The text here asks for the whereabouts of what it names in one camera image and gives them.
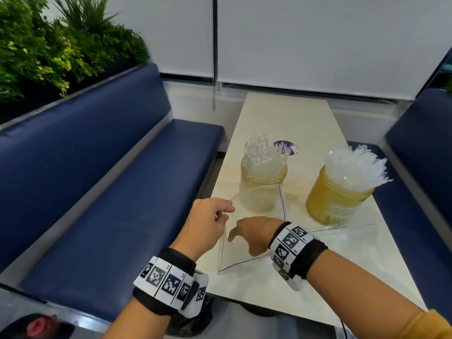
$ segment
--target red object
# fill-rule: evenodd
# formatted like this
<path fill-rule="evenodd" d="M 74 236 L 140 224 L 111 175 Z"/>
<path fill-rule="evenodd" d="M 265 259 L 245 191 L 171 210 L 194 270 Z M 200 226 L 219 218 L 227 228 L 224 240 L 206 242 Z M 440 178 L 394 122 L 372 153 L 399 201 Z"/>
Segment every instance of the red object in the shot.
<path fill-rule="evenodd" d="M 42 316 L 27 326 L 27 336 L 36 339 L 50 339 L 57 331 L 60 323 L 55 315 Z"/>

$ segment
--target planter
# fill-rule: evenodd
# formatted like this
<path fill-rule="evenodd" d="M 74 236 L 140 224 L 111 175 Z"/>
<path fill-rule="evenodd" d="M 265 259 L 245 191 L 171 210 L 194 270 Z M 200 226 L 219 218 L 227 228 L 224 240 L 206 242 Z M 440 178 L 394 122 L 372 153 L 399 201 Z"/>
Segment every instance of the planter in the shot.
<path fill-rule="evenodd" d="M 105 72 L 99 73 L 97 76 L 88 77 L 78 83 L 72 76 L 68 76 L 70 85 L 69 94 L 99 83 L 118 73 L 133 68 L 136 65 L 137 64 L 132 59 L 116 57 L 114 62 L 105 69 Z M 23 80 L 20 83 L 20 89 L 24 94 L 24 98 L 12 103 L 0 104 L 0 124 L 20 117 L 23 114 L 27 114 L 61 98 L 60 90 L 50 84 L 40 84 L 34 81 Z"/>

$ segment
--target wire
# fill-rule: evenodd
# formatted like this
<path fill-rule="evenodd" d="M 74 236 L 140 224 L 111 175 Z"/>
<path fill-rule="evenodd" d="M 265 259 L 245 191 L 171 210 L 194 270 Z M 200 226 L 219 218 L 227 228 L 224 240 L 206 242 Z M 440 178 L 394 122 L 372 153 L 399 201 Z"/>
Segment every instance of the wire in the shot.
<path fill-rule="evenodd" d="M 343 333 L 345 334 L 345 339 L 348 339 L 347 330 L 345 329 L 345 326 L 344 326 L 342 320 L 340 321 L 340 323 L 342 324 L 342 329 L 343 329 Z"/>

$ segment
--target left hand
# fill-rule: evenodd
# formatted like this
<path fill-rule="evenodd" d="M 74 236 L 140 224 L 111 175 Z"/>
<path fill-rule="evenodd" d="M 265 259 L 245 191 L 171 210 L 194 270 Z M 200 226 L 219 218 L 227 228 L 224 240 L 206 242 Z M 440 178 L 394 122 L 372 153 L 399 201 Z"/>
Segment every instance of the left hand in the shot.
<path fill-rule="evenodd" d="M 232 201 L 221 198 L 195 200 L 184 227 L 170 247 L 196 262 L 223 235 L 229 219 L 223 212 L 233 211 Z"/>

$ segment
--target yellow sleeve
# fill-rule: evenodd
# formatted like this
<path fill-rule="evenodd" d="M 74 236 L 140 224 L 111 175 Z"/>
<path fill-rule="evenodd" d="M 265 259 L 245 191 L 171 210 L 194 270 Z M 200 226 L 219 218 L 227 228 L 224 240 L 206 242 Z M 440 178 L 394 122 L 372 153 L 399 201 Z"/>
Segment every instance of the yellow sleeve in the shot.
<path fill-rule="evenodd" d="M 436 311 L 417 314 L 397 339 L 452 339 L 452 327 Z"/>

